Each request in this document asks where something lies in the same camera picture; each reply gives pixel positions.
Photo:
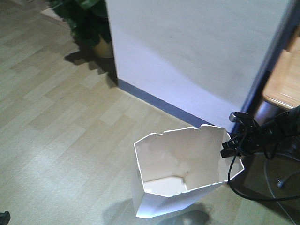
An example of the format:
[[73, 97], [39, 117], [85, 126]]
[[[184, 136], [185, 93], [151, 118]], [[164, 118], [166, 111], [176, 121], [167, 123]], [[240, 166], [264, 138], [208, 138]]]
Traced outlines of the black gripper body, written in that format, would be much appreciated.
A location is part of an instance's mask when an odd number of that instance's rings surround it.
[[260, 146], [254, 133], [259, 127], [240, 127], [229, 141], [222, 143], [221, 157], [247, 156], [256, 153]]

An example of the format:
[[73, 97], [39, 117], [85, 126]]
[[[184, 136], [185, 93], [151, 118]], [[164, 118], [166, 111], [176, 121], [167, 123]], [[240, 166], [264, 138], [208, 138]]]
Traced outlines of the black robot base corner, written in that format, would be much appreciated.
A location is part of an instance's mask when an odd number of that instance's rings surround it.
[[11, 216], [8, 211], [0, 213], [0, 225], [8, 225], [10, 219], [11, 219]]

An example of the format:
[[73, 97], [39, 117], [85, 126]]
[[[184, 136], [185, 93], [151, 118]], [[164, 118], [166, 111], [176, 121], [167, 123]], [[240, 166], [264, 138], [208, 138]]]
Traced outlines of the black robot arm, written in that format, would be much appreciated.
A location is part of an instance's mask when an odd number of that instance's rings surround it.
[[252, 155], [259, 148], [300, 135], [300, 107], [280, 113], [272, 120], [259, 125], [247, 112], [232, 112], [229, 120], [243, 126], [234, 138], [222, 143], [223, 158], [234, 155]]

